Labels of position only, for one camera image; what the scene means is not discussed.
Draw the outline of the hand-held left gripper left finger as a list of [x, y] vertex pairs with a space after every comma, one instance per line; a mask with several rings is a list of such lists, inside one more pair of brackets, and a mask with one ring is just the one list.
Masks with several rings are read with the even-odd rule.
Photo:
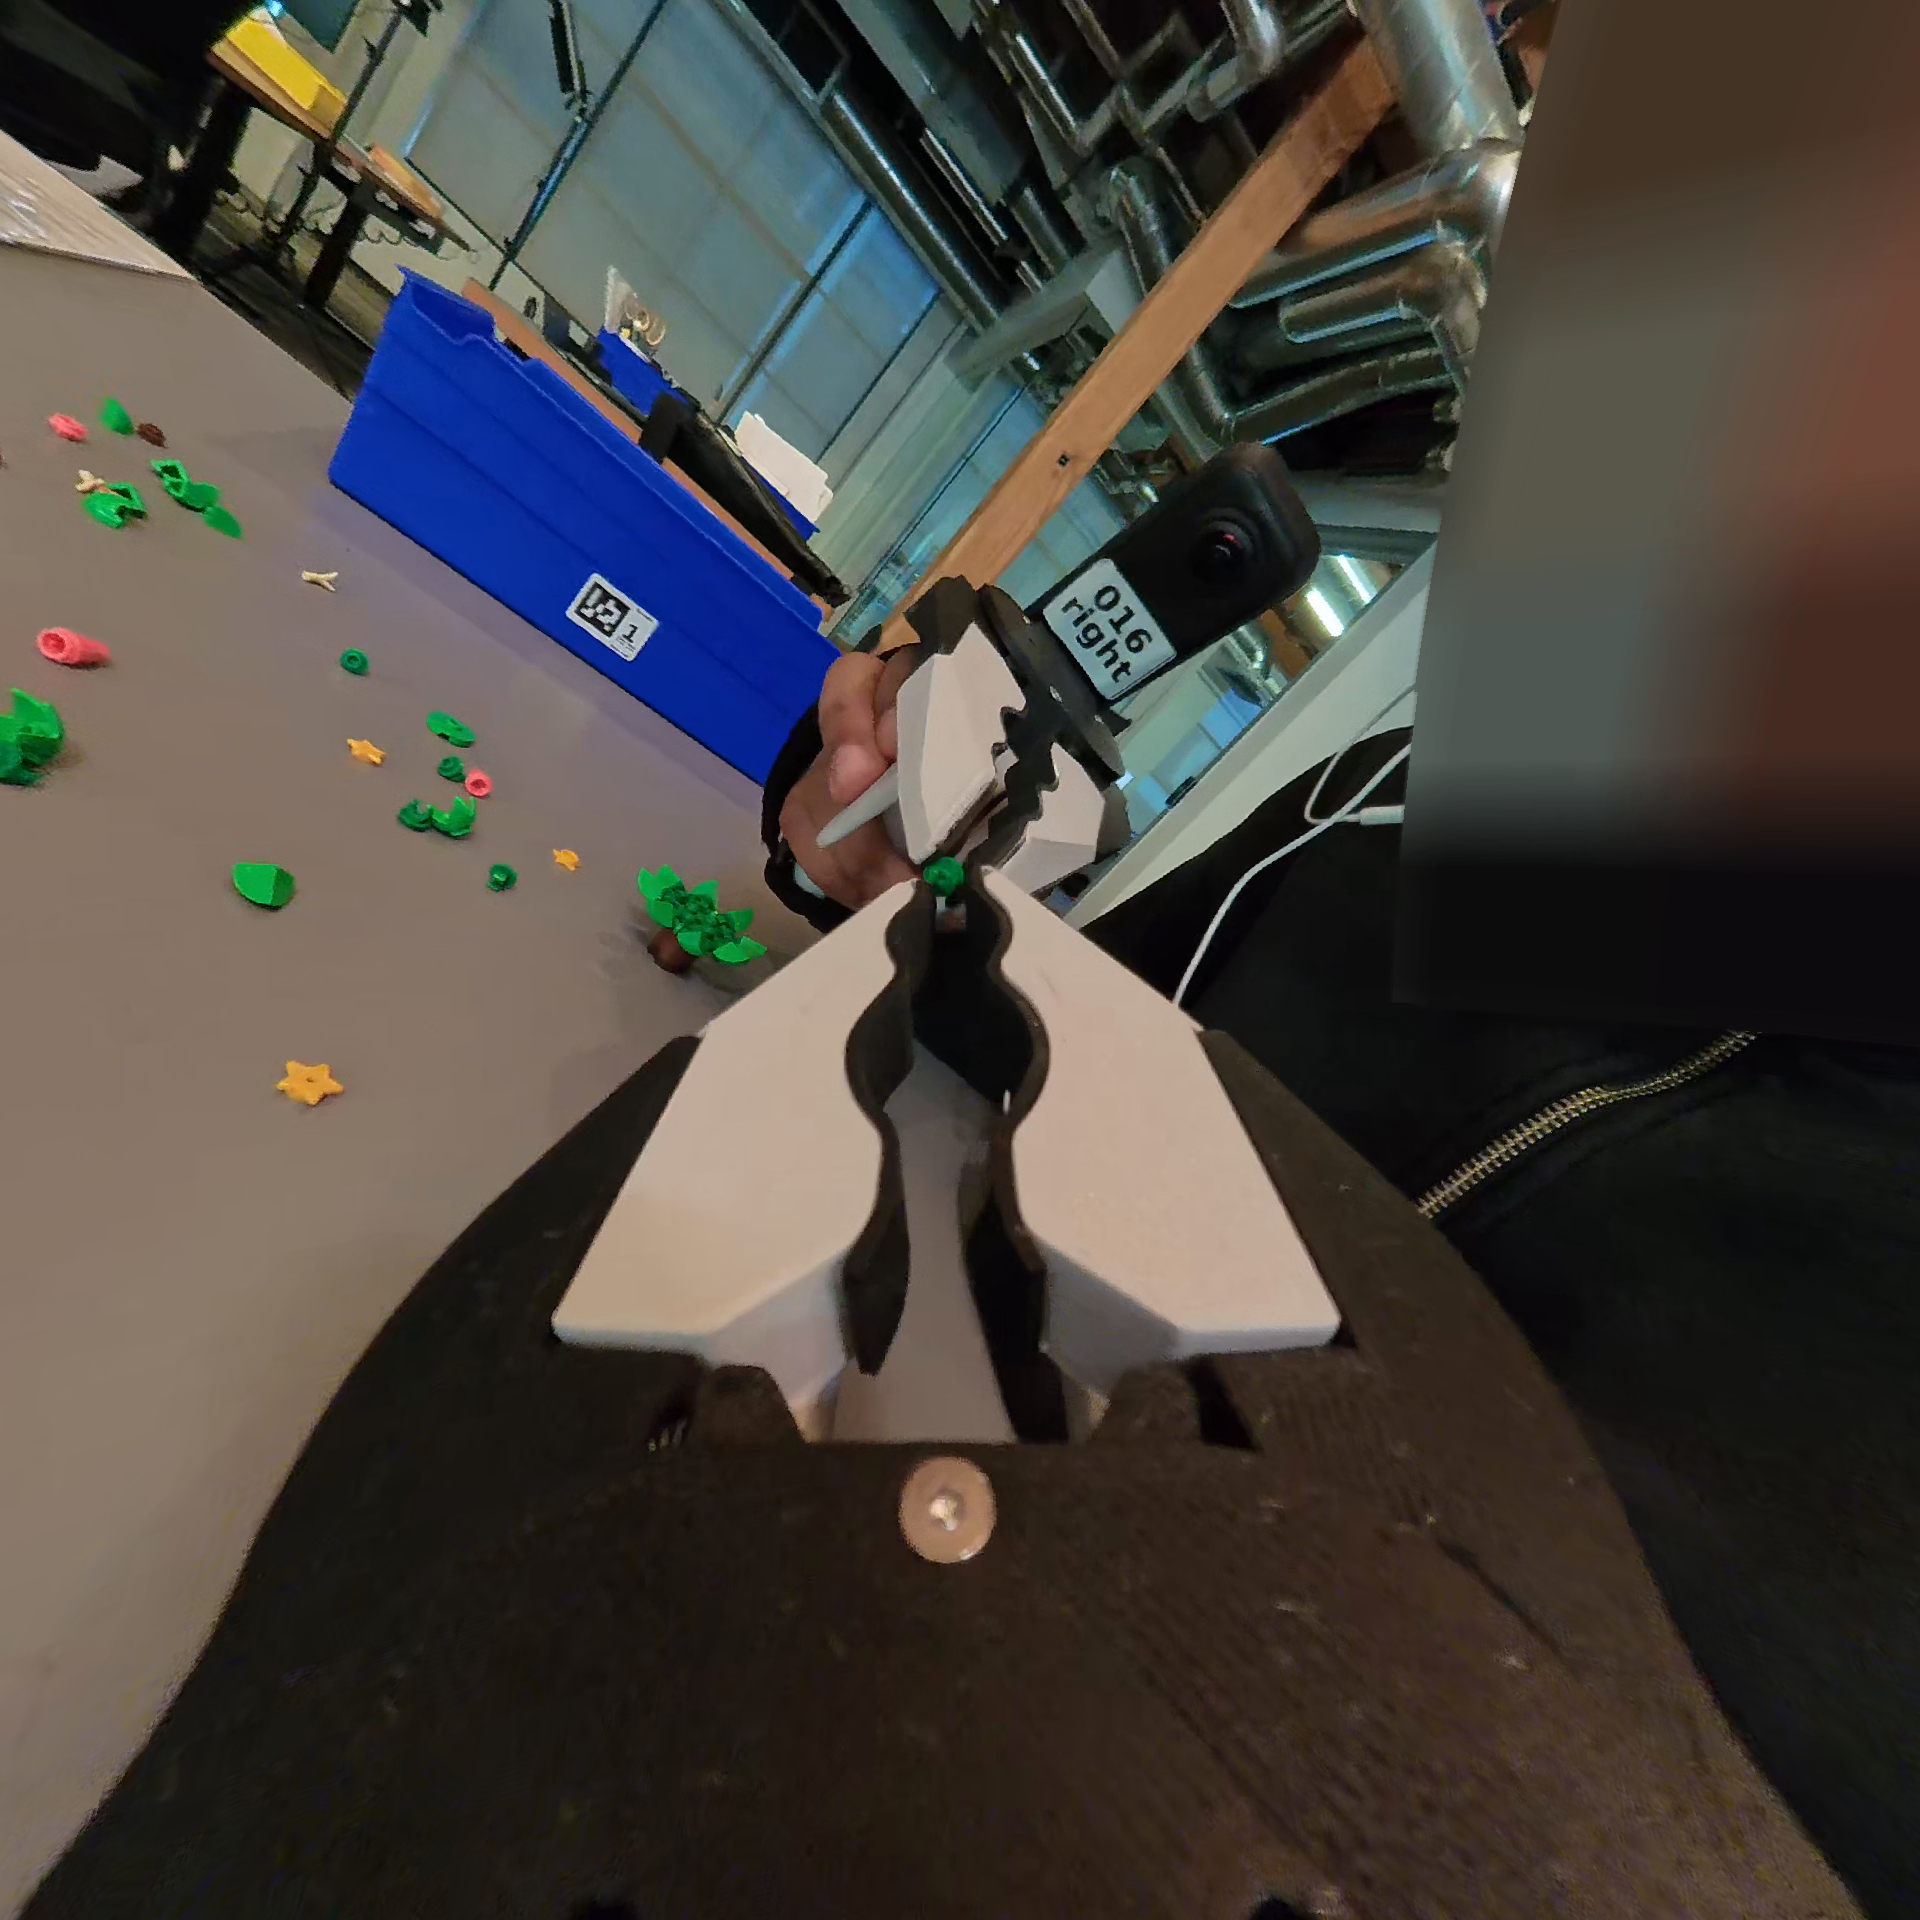
[[886, 890], [651, 1064], [662, 1109], [553, 1311], [577, 1349], [774, 1380], [806, 1436], [906, 1308], [901, 1145], [930, 890]]

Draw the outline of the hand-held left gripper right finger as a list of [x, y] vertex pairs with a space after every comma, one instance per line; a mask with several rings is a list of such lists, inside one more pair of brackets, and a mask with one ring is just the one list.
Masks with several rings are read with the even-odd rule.
[[964, 904], [955, 1069], [993, 1107], [964, 1261], [1016, 1439], [1067, 1441], [1137, 1371], [1331, 1345], [1208, 1033], [1000, 871]]

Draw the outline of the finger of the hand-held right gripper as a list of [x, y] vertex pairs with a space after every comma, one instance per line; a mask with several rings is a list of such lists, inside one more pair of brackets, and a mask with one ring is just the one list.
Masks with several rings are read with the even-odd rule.
[[1132, 836], [1126, 772], [1114, 771], [1075, 732], [1020, 725], [1000, 775], [996, 808], [976, 836], [976, 873], [1051, 896]]
[[979, 847], [1002, 820], [1027, 688], [985, 628], [928, 651], [896, 698], [896, 811], [915, 868]]

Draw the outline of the person's right hand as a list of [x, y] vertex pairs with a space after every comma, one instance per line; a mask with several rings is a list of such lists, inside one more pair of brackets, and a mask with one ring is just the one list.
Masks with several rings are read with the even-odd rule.
[[857, 912], [894, 885], [915, 879], [883, 818], [850, 831], [829, 849], [821, 832], [861, 800], [896, 767], [898, 690], [920, 661], [920, 647], [886, 657], [844, 657], [824, 684], [821, 744], [801, 756], [801, 775], [777, 813], [777, 834], [821, 899]]

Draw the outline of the silver ventilation ducts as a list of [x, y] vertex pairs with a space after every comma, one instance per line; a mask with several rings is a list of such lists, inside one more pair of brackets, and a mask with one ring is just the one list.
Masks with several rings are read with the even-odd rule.
[[1290, 442], [1426, 400], [1393, 474], [1446, 459], [1546, 60], [1537, 4], [725, 4], [958, 319], [974, 388], [1049, 408], [1269, 140], [1370, 45], [1390, 103], [1107, 459]]

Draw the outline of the large green leaf wheel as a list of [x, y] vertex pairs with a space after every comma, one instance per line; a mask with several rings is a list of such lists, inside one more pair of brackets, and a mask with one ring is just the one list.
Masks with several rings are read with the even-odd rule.
[[646, 954], [666, 975], [684, 977], [699, 965], [744, 970], [768, 954], [753, 937], [754, 912], [722, 908], [713, 880], [686, 882], [660, 864], [636, 873], [636, 892], [653, 923]]

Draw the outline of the white box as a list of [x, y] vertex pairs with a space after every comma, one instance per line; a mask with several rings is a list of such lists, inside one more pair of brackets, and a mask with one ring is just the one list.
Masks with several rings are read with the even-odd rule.
[[744, 461], [757, 471], [768, 489], [780, 493], [784, 512], [809, 538], [833, 506], [828, 471], [781, 439], [754, 412], [733, 423], [732, 436]]

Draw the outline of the blue storage bin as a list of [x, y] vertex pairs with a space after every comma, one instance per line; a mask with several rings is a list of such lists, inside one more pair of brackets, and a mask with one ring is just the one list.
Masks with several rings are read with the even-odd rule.
[[432, 279], [390, 301], [328, 476], [754, 783], [818, 703], [813, 601]]

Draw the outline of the wooden-top desk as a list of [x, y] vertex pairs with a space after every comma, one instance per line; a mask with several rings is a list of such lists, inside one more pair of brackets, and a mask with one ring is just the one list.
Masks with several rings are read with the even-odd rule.
[[210, 187], [202, 196], [202, 224], [208, 224], [252, 114], [262, 114], [299, 136], [306, 160], [294, 199], [276, 224], [262, 224], [258, 239], [246, 248], [234, 248], [197, 264], [197, 274], [206, 285], [241, 272], [282, 274], [282, 266], [294, 255], [297, 236], [306, 228], [305, 212], [323, 187], [333, 189], [340, 207], [331, 226], [320, 236], [299, 288], [301, 306], [315, 313], [330, 311], [353, 266], [353, 255], [373, 224], [387, 228], [398, 243], [432, 257], [444, 248], [467, 249], [438, 192], [410, 162], [353, 136], [353, 120], [390, 60], [396, 39], [421, 32], [425, 20], [427, 15], [418, 7], [396, 7], [387, 16], [380, 35], [368, 42], [353, 88], [333, 114], [323, 114], [318, 103], [299, 101], [234, 37], [212, 45], [208, 67], [218, 88], [190, 153], [193, 162], [210, 162]]

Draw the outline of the small yellow box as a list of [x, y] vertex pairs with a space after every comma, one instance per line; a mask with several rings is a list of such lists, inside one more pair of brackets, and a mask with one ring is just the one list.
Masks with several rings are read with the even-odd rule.
[[252, 92], [265, 105], [280, 105], [331, 128], [346, 109], [346, 97], [286, 39], [265, 7], [242, 15], [208, 51], [210, 67]]

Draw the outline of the printed paper sheet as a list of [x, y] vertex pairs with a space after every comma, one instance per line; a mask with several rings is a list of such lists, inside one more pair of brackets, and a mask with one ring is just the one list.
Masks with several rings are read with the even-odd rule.
[[193, 279], [187, 267], [9, 133], [3, 133], [3, 249]]

